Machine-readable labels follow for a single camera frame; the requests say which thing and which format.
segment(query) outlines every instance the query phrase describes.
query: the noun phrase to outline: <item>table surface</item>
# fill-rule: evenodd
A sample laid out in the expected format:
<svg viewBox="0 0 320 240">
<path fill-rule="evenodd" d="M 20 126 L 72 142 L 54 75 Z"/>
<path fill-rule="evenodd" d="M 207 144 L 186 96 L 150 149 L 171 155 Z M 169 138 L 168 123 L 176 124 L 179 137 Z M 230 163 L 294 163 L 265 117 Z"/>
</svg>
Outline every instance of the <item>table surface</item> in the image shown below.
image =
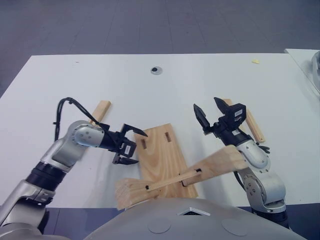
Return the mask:
<svg viewBox="0 0 320 240">
<path fill-rule="evenodd" d="M 151 74 L 154 66 L 163 73 Z M 286 203 L 317 203 L 320 102 L 306 82 L 286 53 L 32 56 L 0 98 L 0 203 L 53 143 L 60 99 L 73 97 L 90 112 L 100 100 L 110 100 L 103 122 L 111 131 L 123 123 L 141 129 L 171 123 L 191 166 L 223 147 L 213 134 L 203 135 L 193 112 L 196 103 L 211 123 L 217 121 L 222 114 L 214 96 L 250 109 L 271 148 L 271 168 L 286 186 Z M 81 119 L 86 117 L 78 109 L 65 105 L 60 136 Z M 86 151 L 49 207 L 115 207 L 115 182 L 140 174 L 137 164 L 113 165 L 113 156 L 105 149 Z M 232 173 L 196 187 L 201 198 L 249 205 Z"/>
</svg>

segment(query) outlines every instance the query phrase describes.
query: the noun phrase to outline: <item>floor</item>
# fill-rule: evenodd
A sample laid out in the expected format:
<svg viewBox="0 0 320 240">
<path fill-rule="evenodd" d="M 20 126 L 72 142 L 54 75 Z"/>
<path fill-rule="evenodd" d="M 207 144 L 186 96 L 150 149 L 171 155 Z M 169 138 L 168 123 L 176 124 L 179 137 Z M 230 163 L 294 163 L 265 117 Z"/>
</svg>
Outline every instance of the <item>floor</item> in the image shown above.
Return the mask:
<svg viewBox="0 0 320 240">
<path fill-rule="evenodd" d="M 1 0 L 0 96 L 31 55 L 320 49 L 320 0 Z"/>
</svg>

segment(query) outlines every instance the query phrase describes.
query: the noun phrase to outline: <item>black cable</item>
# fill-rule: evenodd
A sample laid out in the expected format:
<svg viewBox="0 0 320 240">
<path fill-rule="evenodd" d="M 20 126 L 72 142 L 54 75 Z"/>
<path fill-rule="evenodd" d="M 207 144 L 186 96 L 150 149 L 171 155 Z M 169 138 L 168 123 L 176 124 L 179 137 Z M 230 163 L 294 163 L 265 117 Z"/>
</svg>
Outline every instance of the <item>black cable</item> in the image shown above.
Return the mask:
<svg viewBox="0 0 320 240">
<path fill-rule="evenodd" d="M 60 132 L 60 121 L 61 121 L 61 113 L 62 113 L 62 107 L 64 106 L 65 101 L 68 101 L 69 104 L 74 104 L 84 115 L 86 115 L 90 120 L 92 120 L 96 125 L 100 126 L 105 134 L 113 141 L 113 143 L 116 145 L 115 140 L 110 136 L 108 133 L 108 130 L 104 128 L 104 126 L 98 122 L 91 114 L 87 111 L 87 109 L 84 108 L 77 100 L 73 99 L 72 97 L 66 97 L 59 101 L 58 107 L 56 109 L 56 120 L 53 123 L 55 125 L 55 133 L 54 133 L 54 141 L 57 141 L 59 139 L 59 132 Z"/>
<path fill-rule="evenodd" d="M 238 181 L 238 183 L 240 184 L 240 186 L 243 188 L 243 190 L 245 190 L 245 186 L 244 184 L 242 183 L 240 177 L 239 177 L 239 173 L 237 171 L 234 171 L 233 172 L 234 176 L 235 176 L 235 179 Z"/>
</svg>

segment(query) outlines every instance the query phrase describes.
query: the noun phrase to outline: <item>light wood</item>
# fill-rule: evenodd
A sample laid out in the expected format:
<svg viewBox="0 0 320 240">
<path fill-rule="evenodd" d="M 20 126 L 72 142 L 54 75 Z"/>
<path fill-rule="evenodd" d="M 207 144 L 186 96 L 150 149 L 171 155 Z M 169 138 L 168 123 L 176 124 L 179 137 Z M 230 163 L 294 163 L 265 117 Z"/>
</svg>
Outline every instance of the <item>light wood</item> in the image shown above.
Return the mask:
<svg viewBox="0 0 320 240">
<path fill-rule="evenodd" d="M 177 176 L 187 169 L 171 124 L 144 130 L 148 137 L 135 134 L 136 152 L 141 176 L 146 181 L 160 182 Z M 183 187 L 177 182 L 161 189 L 160 197 L 196 198 L 196 188 Z"/>
<path fill-rule="evenodd" d="M 260 130 L 258 124 L 256 123 L 254 116 L 252 116 L 249 109 L 246 110 L 246 123 L 248 124 L 255 140 L 259 143 L 263 143 L 266 141 L 265 136 Z"/>
<path fill-rule="evenodd" d="M 111 105 L 110 101 L 101 100 L 99 104 L 96 106 L 95 110 L 92 113 L 92 116 L 98 121 L 101 122 L 104 118 L 107 110 Z M 89 120 L 90 124 L 95 124 L 91 119 Z"/>
<path fill-rule="evenodd" d="M 146 185 L 153 182 L 134 178 L 124 178 L 115 184 L 115 198 L 117 201 L 117 209 L 129 208 L 134 204 L 142 201 L 156 198 L 160 194 L 160 190 L 147 191 Z"/>
<path fill-rule="evenodd" d="M 198 183 L 222 174 L 238 171 L 248 167 L 242 154 L 233 145 L 225 146 L 202 161 L 189 167 L 186 172 L 201 169 L 201 174 L 183 180 L 185 186 Z"/>
<path fill-rule="evenodd" d="M 187 189 L 190 187 L 189 185 L 194 183 L 247 167 L 247 163 L 235 146 L 225 146 L 192 167 L 189 167 L 180 175 L 166 180 L 152 182 L 134 178 L 124 178 L 117 181 L 115 184 L 117 208 L 119 210 L 128 208 L 139 202 L 160 197 L 163 190 L 169 186 L 179 184 L 182 188 Z"/>
<path fill-rule="evenodd" d="M 252 62 L 253 64 L 260 64 L 260 61 L 259 61 L 258 59 L 253 59 L 251 62 Z"/>
<path fill-rule="evenodd" d="M 175 177 L 172 177 L 172 178 L 160 181 L 160 182 L 152 183 L 151 185 L 148 185 L 148 189 L 146 191 L 150 192 L 152 190 L 156 190 L 156 189 L 165 187 L 170 184 L 178 183 L 178 182 L 181 182 L 185 179 L 189 179 L 189 178 L 198 176 L 200 174 L 201 174 L 200 171 L 196 171 L 196 170 L 188 171 L 184 174 L 181 174 L 181 175 L 178 175 L 178 176 L 175 176 Z"/>
<path fill-rule="evenodd" d="M 224 98 L 222 99 L 226 104 L 228 104 L 229 106 L 232 106 L 233 103 L 232 103 L 232 100 L 230 98 Z M 242 124 L 239 126 L 239 129 L 242 131 L 242 132 L 246 132 L 246 129 L 245 129 L 245 126 L 243 126 Z"/>
</svg>

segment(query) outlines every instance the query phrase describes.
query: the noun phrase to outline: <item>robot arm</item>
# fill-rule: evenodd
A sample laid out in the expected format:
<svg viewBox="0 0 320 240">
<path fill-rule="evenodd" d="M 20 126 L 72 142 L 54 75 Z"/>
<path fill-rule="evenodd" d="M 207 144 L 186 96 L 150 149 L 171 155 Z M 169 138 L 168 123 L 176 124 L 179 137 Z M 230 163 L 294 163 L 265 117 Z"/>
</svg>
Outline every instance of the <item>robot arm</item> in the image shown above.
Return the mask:
<svg viewBox="0 0 320 240">
<path fill-rule="evenodd" d="M 126 124 L 120 132 L 109 131 L 109 127 L 100 122 L 94 126 L 84 120 L 72 123 L 66 135 L 53 143 L 30 175 L 19 182 L 3 203 L 0 208 L 0 228 L 16 223 L 38 228 L 46 212 L 45 206 L 52 201 L 56 188 L 88 147 L 115 152 L 113 164 L 137 163 L 130 159 L 136 143 L 128 140 L 125 134 L 133 130 L 137 134 L 147 135 Z"/>
<path fill-rule="evenodd" d="M 253 139 L 239 129 L 246 119 L 246 106 L 240 103 L 229 106 L 222 99 L 214 98 L 224 116 L 213 126 L 206 119 L 200 107 L 194 105 L 197 120 L 205 135 L 213 133 L 225 145 L 234 145 L 244 156 L 248 168 L 239 171 L 242 182 L 239 183 L 246 192 L 252 212 L 289 228 L 284 201 L 286 188 L 278 175 L 270 171 L 270 158 L 263 147 L 254 143 Z"/>
</svg>

